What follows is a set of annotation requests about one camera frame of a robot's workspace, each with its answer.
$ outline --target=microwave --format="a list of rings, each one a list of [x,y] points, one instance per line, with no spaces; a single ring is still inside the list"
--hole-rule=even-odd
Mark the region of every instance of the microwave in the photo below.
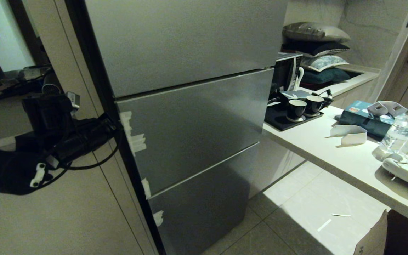
[[[303,75],[299,71],[302,57],[302,54],[278,52],[269,100],[275,98],[280,91],[288,91],[294,88],[298,77]]]

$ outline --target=black mug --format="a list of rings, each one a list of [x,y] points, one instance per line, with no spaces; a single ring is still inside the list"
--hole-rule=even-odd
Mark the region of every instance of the black mug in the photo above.
[[[303,115],[305,108],[306,108],[306,103],[304,101],[289,100],[288,114],[286,115],[286,118],[288,119],[288,121],[292,121],[292,122],[303,121],[301,116]]]
[[[324,99],[319,96],[307,96],[306,97],[306,109],[305,109],[305,116],[313,117],[318,116],[320,113],[319,111],[324,106]]]

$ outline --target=black tray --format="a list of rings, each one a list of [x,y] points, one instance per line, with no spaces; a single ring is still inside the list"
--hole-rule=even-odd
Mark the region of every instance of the black tray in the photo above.
[[[287,113],[288,113],[288,110],[285,109],[285,107],[282,104],[272,105],[272,106],[267,107],[267,111],[265,112],[264,120],[265,122],[276,127],[277,129],[284,131],[292,127],[298,126],[300,124],[306,123],[308,121],[311,121],[313,119],[322,117],[322,115],[324,115],[323,112],[320,112],[321,114],[319,114],[318,116],[314,116],[314,117],[304,116],[306,118],[304,121],[294,123],[286,119]]]

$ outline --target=teal box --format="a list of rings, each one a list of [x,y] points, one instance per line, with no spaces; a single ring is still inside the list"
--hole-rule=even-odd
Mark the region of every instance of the teal box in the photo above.
[[[381,141],[395,119],[390,115],[375,116],[368,112],[371,103],[356,100],[343,111],[340,124],[357,125],[368,131],[368,134]]]

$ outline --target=refrigerator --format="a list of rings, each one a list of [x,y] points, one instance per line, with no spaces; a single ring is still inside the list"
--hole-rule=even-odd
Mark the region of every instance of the refrigerator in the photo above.
[[[157,248],[200,254],[244,218],[287,1],[84,3]]]

